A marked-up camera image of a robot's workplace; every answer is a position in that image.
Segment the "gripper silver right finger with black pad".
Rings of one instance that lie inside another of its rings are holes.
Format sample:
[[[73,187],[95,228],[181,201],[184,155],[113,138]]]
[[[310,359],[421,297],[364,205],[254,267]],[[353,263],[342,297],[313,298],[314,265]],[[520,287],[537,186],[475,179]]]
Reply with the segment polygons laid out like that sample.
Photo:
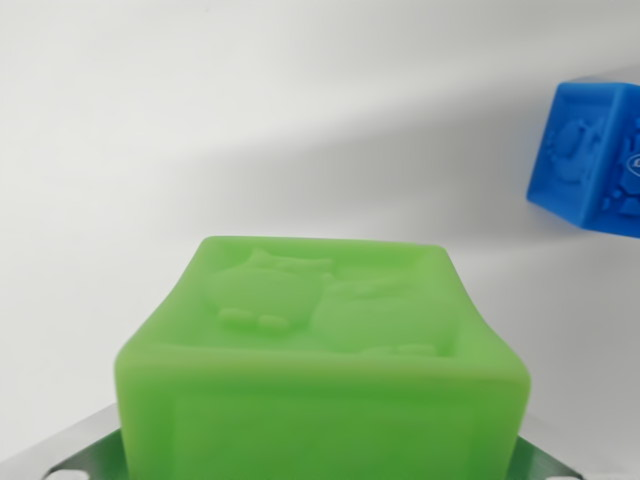
[[[507,471],[508,479],[638,479],[588,440],[526,414]]]

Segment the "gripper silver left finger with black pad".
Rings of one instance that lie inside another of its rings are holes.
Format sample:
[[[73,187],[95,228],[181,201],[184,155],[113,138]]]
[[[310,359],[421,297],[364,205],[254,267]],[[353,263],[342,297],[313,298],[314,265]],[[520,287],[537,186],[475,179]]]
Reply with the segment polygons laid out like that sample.
[[[112,404],[1,462],[3,479],[127,479],[117,406]]]

